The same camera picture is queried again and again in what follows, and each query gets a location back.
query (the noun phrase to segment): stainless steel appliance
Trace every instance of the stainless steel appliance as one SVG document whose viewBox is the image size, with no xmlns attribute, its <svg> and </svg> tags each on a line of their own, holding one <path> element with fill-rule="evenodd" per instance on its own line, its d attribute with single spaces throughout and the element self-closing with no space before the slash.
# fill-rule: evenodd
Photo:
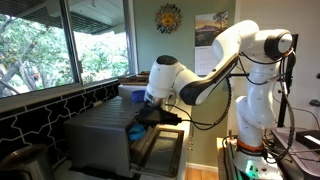
<svg viewBox="0 0 320 180">
<path fill-rule="evenodd" d="M 143 137 L 130 141 L 135 113 L 142 106 L 115 97 L 66 121 L 71 169 L 98 172 L 105 178 L 132 178 L 137 174 L 175 178 L 184 132 L 148 128 Z"/>
</svg>

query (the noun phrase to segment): countertop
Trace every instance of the countertop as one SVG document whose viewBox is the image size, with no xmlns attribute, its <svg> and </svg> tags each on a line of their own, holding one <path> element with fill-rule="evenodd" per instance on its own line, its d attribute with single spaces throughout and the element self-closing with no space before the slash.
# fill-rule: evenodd
<svg viewBox="0 0 320 180">
<path fill-rule="evenodd" d="M 176 105 L 179 108 L 188 112 L 189 114 L 191 113 L 191 106 L 186 105 L 182 100 L 178 99 Z M 189 119 L 189 116 L 186 113 L 180 111 L 177 108 L 172 108 L 171 112 L 177 114 L 182 119 Z M 183 121 L 177 126 L 159 125 L 159 128 L 176 129 L 176 130 L 184 131 L 179 171 L 178 171 L 178 177 L 177 177 L 178 180 L 183 180 L 185 178 L 185 171 L 186 171 L 187 145 L 188 145 L 188 138 L 189 138 L 190 122 Z M 56 179 L 57 180 L 102 180 L 101 178 L 88 176 L 80 172 L 71 171 L 69 170 L 71 166 L 72 166 L 71 161 L 66 160 L 59 167 L 57 167 L 56 170 L 54 171 Z M 140 180 L 155 180 L 155 179 L 164 179 L 164 178 L 147 176 L 147 175 L 142 175 L 140 177 Z"/>
</svg>

